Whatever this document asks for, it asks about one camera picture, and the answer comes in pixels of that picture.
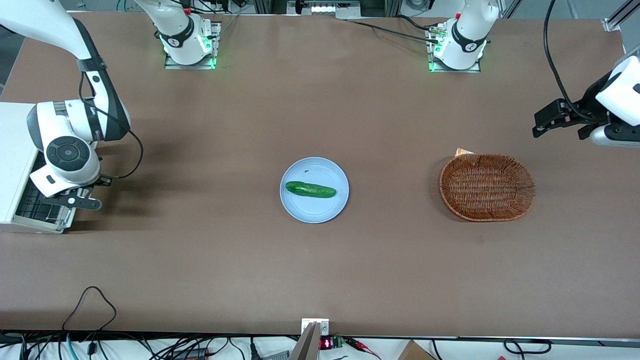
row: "green cucumber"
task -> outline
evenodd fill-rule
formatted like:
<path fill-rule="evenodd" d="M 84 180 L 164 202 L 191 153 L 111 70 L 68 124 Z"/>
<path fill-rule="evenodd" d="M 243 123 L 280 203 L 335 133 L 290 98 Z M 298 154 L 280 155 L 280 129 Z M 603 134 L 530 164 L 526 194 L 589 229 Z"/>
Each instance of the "green cucumber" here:
<path fill-rule="evenodd" d="M 328 199 L 335 195 L 335 189 L 333 188 L 316 184 L 307 184 L 302 181 L 289 181 L 285 187 L 290 192 L 300 196 Z"/>

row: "brown wicker basket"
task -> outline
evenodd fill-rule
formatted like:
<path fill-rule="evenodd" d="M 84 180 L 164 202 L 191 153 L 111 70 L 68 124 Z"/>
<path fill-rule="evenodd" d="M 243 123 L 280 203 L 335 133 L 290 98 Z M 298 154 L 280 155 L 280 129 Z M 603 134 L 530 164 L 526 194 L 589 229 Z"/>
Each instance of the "brown wicker basket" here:
<path fill-rule="evenodd" d="M 509 221 L 524 216 L 536 196 L 529 171 L 501 154 L 464 154 L 451 159 L 440 174 L 444 202 L 465 220 Z"/>

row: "light blue plate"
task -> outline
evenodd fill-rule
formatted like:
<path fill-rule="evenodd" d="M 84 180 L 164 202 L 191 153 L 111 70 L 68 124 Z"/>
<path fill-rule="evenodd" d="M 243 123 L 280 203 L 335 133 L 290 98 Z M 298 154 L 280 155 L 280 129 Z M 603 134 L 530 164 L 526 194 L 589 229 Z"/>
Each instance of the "light blue plate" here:
<path fill-rule="evenodd" d="M 285 187 L 289 181 L 329 186 L 335 195 L 329 199 L 295 195 Z M 280 182 L 280 200 L 292 217 L 310 224 L 335 218 L 349 199 L 349 181 L 344 171 L 325 158 L 306 158 L 291 165 Z"/>

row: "cable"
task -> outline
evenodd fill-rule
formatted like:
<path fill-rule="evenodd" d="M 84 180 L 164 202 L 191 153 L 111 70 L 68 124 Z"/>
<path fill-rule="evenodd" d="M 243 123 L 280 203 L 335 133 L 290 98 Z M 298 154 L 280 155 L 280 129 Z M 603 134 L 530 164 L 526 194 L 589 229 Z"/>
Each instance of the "cable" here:
<path fill-rule="evenodd" d="M 69 347 L 69 352 L 71 353 L 71 357 L 73 357 L 74 360 L 80 360 L 80 359 L 78 359 L 78 356 L 76 355 L 76 351 L 71 346 L 71 333 L 69 333 L 69 332 L 67 333 L 67 346 Z"/>
<path fill-rule="evenodd" d="M 107 357 L 107 354 L 104 352 L 104 349 L 102 348 L 102 343 L 100 342 L 100 339 L 98 339 L 98 347 L 100 348 L 100 352 L 102 352 L 102 356 L 104 356 L 104 360 L 109 360 L 109 358 Z"/>
<path fill-rule="evenodd" d="M 36 355 L 35 360 L 39 360 L 40 359 L 40 354 L 42 354 L 42 352 L 47 348 L 47 345 L 51 342 L 52 339 L 53 339 L 53 335 L 51 335 L 49 337 L 49 339 L 47 340 L 47 342 L 44 343 L 44 346 L 42 347 L 42 349 L 40 349 L 40 346 L 38 346 L 38 355 Z"/>
<path fill-rule="evenodd" d="M 423 37 L 417 37 L 415 35 L 409 35 L 409 34 L 405 34 L 405 33 L 401 33 L 399 31 L 395 31 L 395 30 L 390 30 L 390 29 L 385 29 L 385 28 L 381 28 L 377 25 L 372 25 L 372 24 L 366 24 L 364 22 L 359 22 L 359 21 L 353 21 L 353 20 L 347 20 L 347 22 L 351 22 L 353 24 L 358 24 L 358 25 L 363 25 L 363 26 L 369 26 L 370 28 L 373 29 L 378 29 L 378 30 L 382 30 L 382 31 L 386 31 L 387 33 L 391 33 L 391 34 L 395 34 L 401 37 L 407 37 L 407 38 L 412 38 L 412 39 L 416 39 L 416 40 L 421 40 L 421 41 L 426 41 L 426 42 L 431 42 L 433 44 L 437 44 L 438 41 L 435 39 L 430 39 L 430 38 L 423 38 Z"/>
<path fill-rule="evenodd" d="M 97 286 L 87 286 L 86 289 L 84 289 L 84 291 L 82 292 L 82 295 L 80 295 L 80 299 L 78 299 L 78 303 L 76 304 L 76 307 L 74 307 L 74 310 L 71 311 L 69 316 L 67 316 L 65 321 L 62 323 L 62 331 L 67 331 L 65 329 L 65 325 L 67 324 L 67 321 L 69 321 L 69 319 L 71 319 L 71 317 L 76 313 L 76 311 L 78 310 L 78 307 L 80 306 L 80 303 L 82 302 L 82 299 L 84 298 L 84 294 L 86 294 L 86 292 L 89 291 L 90 289 L 96 289 L 100 293 L 100 296 L 102 297 L 102 299 L 113 310 L 113 316 L 111 317 L 111 319 L 109 321 L 107 321 L 106 323 L 104 323 L 103 326 L 100 326 L 96 330 L 96 332 L 103 330 L 105 328 L 105 326 L 109 325 L 116 318 L 116 316 L 118 315 L 118 311 L 116 310 L 116 307 L 104 296 L 104 294 L 102 293 L 102 290 L 100 290 L 100 288 L 97 287 Z"/>
<path fill-rule="evenodd" d="M 416 28 L 419 28 L 420 30 L 424 30 L 424 31 L 429 31 L 429 29 L 432 26 L 436 26 L 436 25 L 439 24 L 439 22 L 436 22 L 435 24 L 431 24 L 431 25 L 427 25 L 427 26 L 420 26 L 415 21 L 413 21 L 413 19 L 410 18 L 409 16 L 398 14 L 398 15 L 396 15 L 396 17 L 399 17 L 400 19 L 407 20 L 411 25 L 415 26 Z"/>
<path fill-rule="evenodd" d="M 438 360 L 442 360 L 442 357 L 440 357 L 440 353 L 438 352 L 438 346 L 436 345 L 436 340 L 431 339 L 431 343 L 433 344 L 433 352 L 436 353 L 436 357 L 438 358 Z"/>
<path fill-rule="evenodd" d="M 511 349 L 507 346 L 507 344 L 508 344 L 508 343 L 511 343 L 511 344 L 516 345 L 516 348 L 517 348 L 518 350 L 511 350 Z M 545 350 L 541 350 L 541 351 L 523 351 L 523 350 L 522 350 L 522 347 L 520 347 L 520 344 L 518 344 L 518 342 L 517 342 L 517 341 L 515 341 L 514 339 L 505 339 L 505 340 L 502 342 L 502 346 L 504 347 L 504 350 L 507 350 L 508 352 L 510 352 L 510 353 L 512 353 L 512 354 L 514 354 L 514 355 L 520 355 L 520 356 L 522 357 L 522 360 L 526 360 L 526 359 L 524 358 L 524 355 L 525 355 L 525 354 L 530 354 L 530 355 L 542 355 L 542 354 L 546 354 L 547 352 L 550 352 L 550 351 L 551 351 L 551 341 L 547 341 L 547 342 L 545 342 L 545 343 L 547 344 L 547 348 L 546 348 Z"/>
<path fill-rule="evenodd" d="M 549 67 L 551 67 L 551 71 L 554 73 L 554 78 L 556 79 L 556 83 L 560 88 L 560 92 L 562 93 L 562 96 L 564 97 L 564 101 L 566 102 L 567 106 L 569 106 L 569 108 L 572 111 L 574 111 L 579 117 L 583 118 L 584 120 L 595 121 L 595 119 L 588 117 L 585 114 L 582 114 L 580 111 L 578 111 L 578 108 L 576 108 L 576 106 L 571 102 L 571 100 L 569 99 L 569 95 L 567 94 L 566 89 L 562 84 L 562 80 L 560 80 L 560 74 L 558 74 L 556 65 L 554 64 L 554 61 L 551 58 L 551 54 L 549 53 L 549 43 L 548 43 L 549 18 L 551 17 L 551 11 L 554 9 L 555 3 L 556 3 L 556 0 L 551 0 L 551 3 L 549 3 L 547 15 L 545 16 L 545 23 L 542 29 L 542 42 L 543 42 L 543 45 L 545 46 L 545 55 L 547 56 Z"/>
<path fill-rule="evenodd" d="M 58 335 L 58 360 L 62 360 L 62 350 L 60 349 L 62 343 L 62 332 Z"/>
<path fill-rule="evenodd" d="M 369 351 L 365 351 L 365 352 L 366 352 L 367 354 L 371 354 L 371 355 L 373 355 L 373 356 L 377 357 L 377 358 L 378 358 L 378 360 L 382 360 L 382 358 L 381 358 L 378 354 L 376 354 L 375 352 L 373 352 L 373 351 L 371 351 L 371 350 L 369 350 Z"/>
<path fill-rule="evenodd" d="M 82 96 L 82 85 L 84 83 L 84 77 L 85 77 L 86 73 L 82 72 L 80 75 L 80 85 L 78 86 L 78 97 L 80 98 L 80 100 L 82 100 L 83 103 L 85 103 L 85 105 L 91 107 L 92 109 L 101 112 L 102 114 L 104 114 L 105 116 L 107 116 L 108 118 L 110 118 L 111 120 L 115 121 L 116 124 L 118 124 L 120 126 L 121 129 L 124 130 L 124 127 L 122 127 L 118 121 L 118 119 L 116 119 L 114 116 L 110 115 L 109 113 L 106 113 L 105 111 L 102 111 L 101 109 L 98 109 L 97 107 L 95 107 L 94 105 L 90 104 L 83 96 Z M 136 139 L 136 141 L 138 142 L 138 146 L 140 146 L 140 157 L 138 158 L 138 162 L 136 164 L 136 166 L 133 168 L 133 170 L 131 170 L 129 173 L 127 173 L 126 175 L 122 175 L 122 176 L 111 176 L 115 179 L 124 179 L 125 177 L 129 177 L 131 174 L 133 174 L 134 172 L 136 172 L 136 170 L 138 169 L 138 167 L 140 167 L 140 163 L 142 163 L 142 158 L 145 155 L 145 147 L 144 145 L 142 145 L 142 141 L 140 141 L 140 138 L 138 138 L 138 135 L 136 135 L 136 133 L 134 133 L 131 129 L 128 129 L 127 132 L 129 134 L 131 134 L 131 136 L 133 136 L 134 139 Z"/>
<path fill-rule="evenodd" d="M 231 338 L 227 338 L 227 339 L 229 340 L 229 343 L 231 344 L 231 346 L 233 346 L 234 348 L 238 349 L 238 351 L 240 351 L 240 354 L 242 354 L 242 360 L 246 360 L 246 359 L 244 358 L 244 352 L 243 352 L 242 350 L 240 350 L 240 348 L 239 348 L 239 347 L 237 347 L 237 346 L 236 346 L 236 344 L 234 344 L 234 342 L 233 342 L 233 341 L 231 341 Z"/>
<path fill-rule="evenodd" d="M 178 0 L 169 0 L 169 1 L 171 1 L 172 3 L 176 3 L 176 4 L 180 5 L 180 6 L 182 6 L 182 3 L 180 1 L 178 1 Z M 204 12 L 204 13 L 221 13 L 221 12 L 225 12 L 224 10 L 211 10 L 211 11 L 203 10 L 203 9 L 194 8 L 193 6 L 189 6 L 189 9 L 195 10 L 197 12 Z"/>

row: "robotic arm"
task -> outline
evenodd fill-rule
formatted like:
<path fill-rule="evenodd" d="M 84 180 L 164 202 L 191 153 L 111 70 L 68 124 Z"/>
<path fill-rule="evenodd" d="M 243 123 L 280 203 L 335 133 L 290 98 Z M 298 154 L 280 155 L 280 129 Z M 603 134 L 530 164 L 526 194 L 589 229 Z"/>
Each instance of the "robotic arm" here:
<path fill-rule="evenodd" d="M 578 130 L 580 140 L 590 137 L 596 145 L 640 147 L 639 53 L 636 48 L 623 56 L 572 106 L 565 99 L 556 99 L 538 111 L 533 137 L 557 127 L 583 124 Z"/>
<path fill-rule="evenodd" d="M 486 36 L 499 15 L 496 0 L 465 0 L 460 16 L 439 26 L 445 35 L 433 56 L 452 69 L 469 69 L 482 56 Z"/>
<path fill-rule="evenodd" d="M 0 0 L 0 24 L 72 53 L 95 94 L 33 107 L 27 125 L 46 164 L 31 174 L 31 180 L 45 197 L 97 182 L 100 162 L 94 143 L 123 138 L 130 119 L 89 32 L 57 0 Z"/>
<path fill-rule="evenodd" d="M 171 0 L 136 0 L 160 35 L 164 51 L 180 65 L 192 65 L 213 51 L 211 20 L 187 14 Z"/>

